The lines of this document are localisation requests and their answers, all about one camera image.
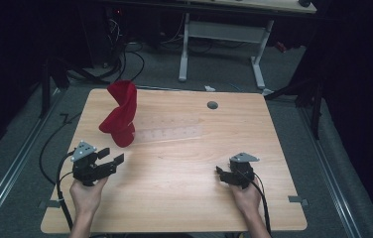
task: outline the red cloth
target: red cloth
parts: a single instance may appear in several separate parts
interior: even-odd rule
[[[99,125],[99,130],[110,133],[117,146],[127,147],[134,141],[137,88],[130,80],[120,80],[110,84],[107,90],[119,106]]]

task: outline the gray carpet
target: gray carpet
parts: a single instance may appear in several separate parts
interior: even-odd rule
[[[206,46],[192,47],[194,51],[207,50]],[[138,54],[144,58],[145,66],[135,79],[135,83],[140,87],[153,86],[200,91],[204,90],[205,85],[209,85],[216,91],[261,93],[261,90],[256,88],[249,64],[249,57],[252,56],[254,47],[244,45],[230,49],[213,46],[205,54],[190,54],[187,82],[180,83],[178,82],[180,50],[167,48],[155,50],[144,46]],[[261,67],[267,88],[276,90],[288,85],[304,52],[303,48],[283,54],[273,48],[266,49]],[[127,68],[123,78],[131,78],[137,74],[141,65],[141,60],[137,56],[127,54]],[[101,74],[105,69],[98,67],[91,71]],[[39,207],[39,204],[49,199],[54,187],[44,179],[40,172],[39,155],[48,138],[62,125],[61,114],[68,114],[71,117],[80,112],[89,90],[95,87],[100,86],[73,81],[68,91],[63,94],[57,108],[41,131],[39,139],[34,142],[27,163],[0,208],[0,237],[66,237],[65,234],[44,234],[40,230],[45,211]],[[309,203],[303,206],[308,228],[300,232],[273,232],[273,237],[347,237],[325,183],[311,134],[308,133],[301,109],[295,107],[292,99],[293,96],[282,96],[268,101],[268,106],[298,195]],[[38,89],[9,125],[6,135],[1,140],[0,181],[7,173],[31,129],[37,123],[41,112],[40,105],[41,94]],[[76,123],[77,120],[63,127],[45,149],[44,167],[52,178],[55,176],[59,160],[67,151]],[[360,233],[363,237],[373,237],[373,206],[348,161],[333,123],[330,121],[325,103],[322,104],[319,129],[319,142],[354,212]],[[224,237],[221,233],[191,235]]]

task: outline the circular hole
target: circular hole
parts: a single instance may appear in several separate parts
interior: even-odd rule
[[[215,101],[209,101],[209,102],[207,102],[207,107],[208,107],[209,109],[214,110],[214,109],[217,109],[218,104],[217,104],[217,102],[215,102]]]

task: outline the desk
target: desk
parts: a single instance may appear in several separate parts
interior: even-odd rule
[[[218,104],[209,109],[208,101]],[[222,232],[244,231],[246,226],[228,185],[219,181],[216,166],[228,170],[228,159],[245,152],[259,162],[251,166],[266,191],[273,230],[303,230],[307,222],[299,203],[288,196],[297,192],[282,152],[266,102],[261,94],[138,90],[136,133],[158,128],[199,127],[196,134],[178,140],[142,142],[137,137],[127,148],[117,147],[98,125],[115,108],[105,89],[93,89],[86,101],[69,151],[81,140],[109,147],[110,156],[124,153],[125,162],[109,178],[93,232]],[[67,160],[62,174],[70,172]],[[62,181],[69,211],[72,178]],[[52,199],[57,199],[54,191]],[[68,232],[59,208],[48,208],[42,222],[46,233]]]
[[[316,12],[316,8],[313,4],[310,4],[307,8],[302,7],[296,0],[190,0],[195,3],[207,3],[215,5],[228,5],[242,8],[256,8],[264,10],[281,10],[297,13],[311,13]],[[245,27],[237,25],[207,23],[201,21],[190,21],[189,13],[186,13],[185,27],[184,27],[184,47],[181,56],[180,66],[180,81],[187,80],[187,56],[188,56],[188,39],[189,37],[197,38],[208,38],[215,40],[227,40],[245,43],[258,44],[259,48],[256,55],[251,58],[252,68],[254,70],[255,80],[257,86],[260,89],[265,88],[264,78],[261,73],[260,60],[263,55],[263,51],[267,45],[267,41],[270,37],[274,21],[268,21],[265,28],[263,27]]]

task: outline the table top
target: table top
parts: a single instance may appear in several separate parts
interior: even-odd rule
[[[72,151],[83,140],[98,150],[109,147],[111,154],[99,165],[125,154],[104,188],[92,232],[245,231],[230,188],[215,171],[216,166],[229,171],[229,158],[242,152],[260,159],[251,166],[265,187],[272,229],[307,227],[301,205],[289,202],[297,192],[261,94],[138,90],[137,98],[136,139],[130,146],[117,147],[98,129],[117,106],[105,89],[90,92],[69,146]],[[209,109],[209,101],[218,107]],[[62,175],[71,168],[67,160]],[[73,217],[71,183],[65,178],[62,191]],[[59,208],[47,209],[42,230],[68,232]]]
[[[303,7],[298,0],[188,0],[196,3],[211,3],[220,5],[230,5],[235,7],[259,8],[264,10],[277,10],[296,13],[315,13],[316,8],[311,3],[308,7]]]

